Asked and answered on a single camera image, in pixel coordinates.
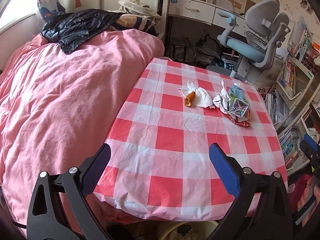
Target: bolt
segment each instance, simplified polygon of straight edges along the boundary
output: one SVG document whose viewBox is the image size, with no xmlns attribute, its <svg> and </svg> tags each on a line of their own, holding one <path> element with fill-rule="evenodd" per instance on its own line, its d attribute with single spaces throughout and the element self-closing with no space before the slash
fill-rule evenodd
<svg viewBox="0 0 320 240">
<path fill-rule="evenodd" d="M 279 172 L 277 172 L 277 171 L 275 171 L 274 173 L 273 173 L 273 176 L 275 176 L 276 178 L 281 178 L 281 174 L 279 173 Z"/>
<path fill-rule="evenodd" d="M 77 171 L 78 171 L 78 168 L 77 168 L 77 167 L 72 167 L 72 168 L 69 169 L 69 173 L 71 173 L 71 174 L 74 174 L 74 173 L 76 173 Z"/>
<path fill-rule="evenodd" d="M 43 171 L 40 173 L 40 177 L 41 178 L 44 178 L 45 176 L 47 176 L 47 172 L 46 171 Z"/>
<path fill-rule="evenodd" d="M 251 173 L 252 173 L 252 170 L 251 170 L 250 168 L 248 168 L 248 167 L 245 167 L 245 168 L 243 169 L 243 172 L 244 172 L 245 174 L 251 174 Z"/>
</svg>

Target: pink bedsheet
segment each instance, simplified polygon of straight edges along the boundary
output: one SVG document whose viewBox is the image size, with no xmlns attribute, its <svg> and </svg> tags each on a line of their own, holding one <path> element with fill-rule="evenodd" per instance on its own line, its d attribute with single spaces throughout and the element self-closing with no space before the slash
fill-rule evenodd
<svg viewBox="0 0 320 240">
<path fill-rule="evenodd" d="M 70 55 L 37 35 L 12 55 L 0 76 L 0 183 L 17 222 L 27 222 L 39 173 L 63 173 L 94 155 L 148 63 L 163 53 L 159 39 L 127 30 L 103 32 Z M 87 201 L 103 223 L 94 196 Z"/>
</svg>

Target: person's hand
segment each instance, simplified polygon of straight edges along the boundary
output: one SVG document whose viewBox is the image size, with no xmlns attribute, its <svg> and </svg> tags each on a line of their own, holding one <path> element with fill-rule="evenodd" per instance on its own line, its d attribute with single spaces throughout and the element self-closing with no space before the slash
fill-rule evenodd
<svg viewBox="0 0 320 240">
<path fill-rule="evenodd" d="M 307 202 L 307 197 L 309 195 L 311 181 L 312 181 L 312 178 L 310 178 L 307 181 L 307 187 L 305 188 L 305 190 L 303 192 L 303 195 L 302 195 L 301 199 L 298 202 L 298 209 L 302 208 Z M 316 206 L 311 210 L 311 212 L 302 221 L 302 226 L 303 227 L 308 222 L 308 220 L 310 219 L 310 217 L 312 216 L 313 212 L 315 211 L 316 207 L 318 206 L 318 204 L 320 202 L 320 187 L 319 186 L 315 186 L 315 188 L 313 190 L 313 194 L 316 197 Z"/>
</svg>

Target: bright window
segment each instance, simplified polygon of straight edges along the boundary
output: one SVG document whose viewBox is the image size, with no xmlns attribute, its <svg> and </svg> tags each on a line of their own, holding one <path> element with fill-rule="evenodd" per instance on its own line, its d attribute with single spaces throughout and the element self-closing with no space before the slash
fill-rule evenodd
<svg viewBox="0 0 320 240">
<path fill-rule="evenodd" d="M 0 18 L 0 28 L 16 18 L 24 17 L 37 10 L 37 0 L 11 0 Z"/>
</svg>

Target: checkered tablecloth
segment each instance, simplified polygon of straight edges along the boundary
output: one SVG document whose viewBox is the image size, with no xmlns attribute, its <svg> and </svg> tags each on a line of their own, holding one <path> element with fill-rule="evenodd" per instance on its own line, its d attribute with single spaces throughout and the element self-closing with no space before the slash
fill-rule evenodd
<svg viewBox="0 0 320 240">
<path fill-rule="evenodd" d="M 233 196 L 226 192 L 209 160 L 217 142 L 241 166 L 287 182 L 284 158 L 257 90 L 241 88 L 250 104 L 251 127 L 233 124 L 219 109 L 188 108 L 178 88 L 188 81 L 212 98 L 239 82 L 177 62 L 154 58 L 121 108 L 106 143 L 112 157 L 96 196 L 142 219 L 203 221 L 221 219 Z M 250 210 L 257 206 L 256 195 Z"/>
</svg>

